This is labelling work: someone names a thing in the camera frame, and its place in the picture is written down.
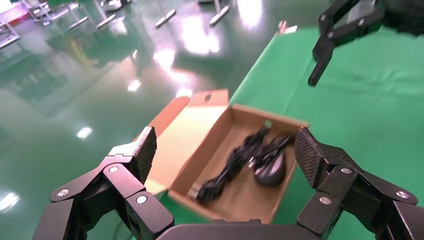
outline shiny floor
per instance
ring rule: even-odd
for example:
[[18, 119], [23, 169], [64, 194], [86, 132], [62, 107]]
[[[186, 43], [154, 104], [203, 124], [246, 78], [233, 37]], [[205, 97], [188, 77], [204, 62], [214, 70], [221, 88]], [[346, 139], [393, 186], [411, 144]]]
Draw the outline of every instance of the shiny floor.
[[[165, 0], [177, 15], [160, 29], [155, 1], [137, 0], [109, 26], [93, 2], [47, 26], [28, 19], [21, 40], [0, 50], [0, 239], [32, 238], [49, 195], [130, 142], [175, 96], [232, 94], [278, 22], [316, 26], [326, 0], [231, 0], [209, 27], [213, 5]], [[74, 30], [68, 26], [89, 15]], [[202, 221], [164, 199], [178, 224]], [[114, 212], [90, 240], [126, 240]]]

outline textured fingertip pad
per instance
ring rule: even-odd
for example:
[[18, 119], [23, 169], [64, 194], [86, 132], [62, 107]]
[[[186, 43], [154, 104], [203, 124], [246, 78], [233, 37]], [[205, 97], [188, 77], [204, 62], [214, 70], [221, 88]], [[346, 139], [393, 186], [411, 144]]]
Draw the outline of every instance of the textured fingertip pad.
[[315, 188], [315, 178], [317, 176], [318, 167], [324, 153], [318, 146], [318, 141], [312, 136], [306, 128], [301, 128], [297, 131], [294, 141], [294, 154], [297, 164], [302, 169], [307, 182], [312, 188]]
[[152, 126], [145, 127], [139, 138], [141, 140], [135, 148], [134, 159], [129, 166], [131, 173], [142, 184], [145, 184], [157, 149], [155, 128]]

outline black cable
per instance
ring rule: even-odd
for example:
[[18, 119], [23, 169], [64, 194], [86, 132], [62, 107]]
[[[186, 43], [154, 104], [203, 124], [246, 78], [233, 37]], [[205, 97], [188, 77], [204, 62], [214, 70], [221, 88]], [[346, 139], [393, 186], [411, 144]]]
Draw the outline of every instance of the black cable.
[[224, 187], [240, 173], [247, 163], [252, 164], [253, 169], [256, 170], [267, 164], [281, 148], [293, 140], [291, 136], [278, 136], [269, 144], [262, 145], [269, 131], [268, 127], [263, 127], [257, 133], [246, 137], [241, 146], [233, 149], [221, 173], [200, 187], [196, 200], [201, 204], [208, 204], [219, 198]]

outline metal table leg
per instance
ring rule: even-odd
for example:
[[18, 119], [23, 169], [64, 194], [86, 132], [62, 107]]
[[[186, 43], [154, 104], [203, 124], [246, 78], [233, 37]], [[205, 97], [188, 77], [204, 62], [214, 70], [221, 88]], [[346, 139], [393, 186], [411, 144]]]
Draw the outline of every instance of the metal table leg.
[[230, 10], [230, 5], [225, 5], [222, 9], [221, 9], [221, 4], [220, 4], [220, 0], [214, 0], [215, 3], [215, 8], [216, 8], [216, 15], [212, 17], [212, 19], [209, 22], [209, 25], [211, 27], [215, 26], [219, 20], [221, 20], [221, 18], [228, 13], [228, 11]]
[[161, 19], [159, 19], [159, 21], [156, 22], [156, 28], [158, 29], [163, 24], [168, 22], [173, 16], [175, 16], [175, 14], [177, 14], [177, 12], [175, 11], [175, 9], [172, 9], [168, 13], [165, 13], [164, 6], [162, 5], [162, 0], [157, 0], [157, 5], [159, 5], [160, 11], [163, 14], [163, 17]]

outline metal screw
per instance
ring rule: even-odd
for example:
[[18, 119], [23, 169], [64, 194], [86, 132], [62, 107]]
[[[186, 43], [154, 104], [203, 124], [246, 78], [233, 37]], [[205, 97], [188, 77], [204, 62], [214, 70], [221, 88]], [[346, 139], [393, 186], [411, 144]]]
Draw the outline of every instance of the metal screw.
[[144, 204], [147, 201], [147, 197], [145, 195], [141, 195], [136, 199], [138, 204]]
[[347, 169], [347, 168], [342, 168], [341, 171], [345, 174], [351, 174], [352, 173], [352, 171], [350, 169]]
[[325, 196], [322, 196], [319, 198], [319, 201], [325, 205], [330, 205], [331, 204], [331, 200], [326, 198]]
[[62, 189], [62, 190], [60, 190], [58, 193], [57, 193], [57, 196], [59, 196], [59, 197], [63, 197], [63, 196], [65, 196], [66, 194], [68, 194], [69, 193], [69, 189]]
[[401, 197], [403, 199], [409, 199], [411, 197], [406, 192], [403, 192], [403, 191], [396, 192], [396, 195], [398, 195], [399, 197]]
[[114, 173], [114, 172], [118, 171], [118, 169], [119, 169], [119, 167], [113, 166], [113, 167], [109, 168], [109, 172]]

